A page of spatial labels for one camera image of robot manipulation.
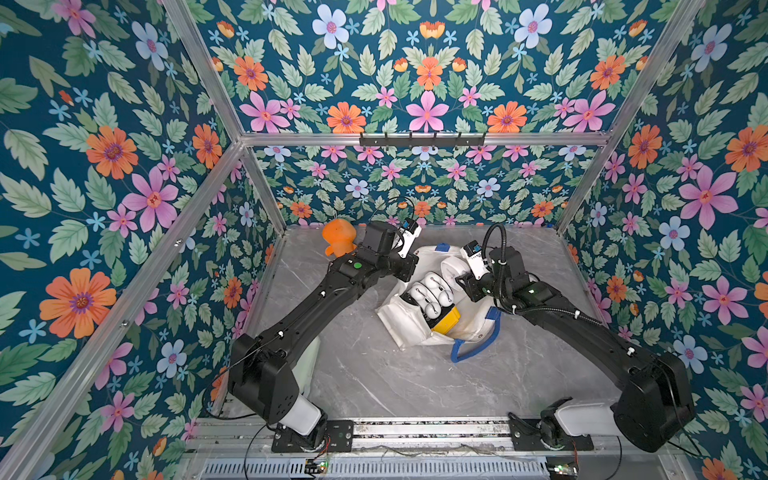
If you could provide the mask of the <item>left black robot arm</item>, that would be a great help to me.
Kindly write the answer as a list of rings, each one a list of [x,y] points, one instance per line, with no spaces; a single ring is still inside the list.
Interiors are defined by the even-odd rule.
[[[327,414],[300,394],[293,368],[305,350],[343,310],[382,278],[409,280],[418,257],[411,251],[422,227],[407,220],[396,227],[375,221],[350,253],[332,260],[319,285],[282,320],[232,346],[227,388],[268,425],[282,425],[318,444]]]

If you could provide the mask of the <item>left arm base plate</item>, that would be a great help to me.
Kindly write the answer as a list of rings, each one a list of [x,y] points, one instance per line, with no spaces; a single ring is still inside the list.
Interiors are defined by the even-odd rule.
[[[347,453],[352,450],[355,423],[352,420],[321,420],[308,435],[280,425],[275,431],[272,453]]]

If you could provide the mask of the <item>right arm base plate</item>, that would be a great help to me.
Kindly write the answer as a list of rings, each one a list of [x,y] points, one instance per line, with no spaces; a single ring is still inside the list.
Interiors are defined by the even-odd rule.
[[[588,435],[570,436],[560,427],[553,416],[523,418],[513,412],[507,414],[511,441],[515,451],[593,451],[592,438]]]

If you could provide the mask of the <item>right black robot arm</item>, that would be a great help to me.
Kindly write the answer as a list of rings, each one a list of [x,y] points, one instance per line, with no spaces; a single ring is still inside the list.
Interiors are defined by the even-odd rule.
[[[640,347],[585,314],[528,272],[510,246],[485,252],[472,241],[460,255],[469,269],[454,279],[469,300],[491,299],[500,311],[557,336],[620,392],[613,403],[577,403],[566,397],[542,410],[536,429],[546,447],[558,449],[569,437],[616,436],[654,453],[694,420],[690,381],[676,355]]]

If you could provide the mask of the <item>white canvas bag blue handles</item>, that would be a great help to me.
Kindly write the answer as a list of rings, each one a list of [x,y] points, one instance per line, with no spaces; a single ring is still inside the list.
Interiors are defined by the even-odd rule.
[[[376,314],[397,347],[451,346],[459,363],[490,347],[501,331],[502,312],[486,296],[470,298],[457,278],[472,275],[463,249],[440,243],[416,250],[411,280],[399,281]]]

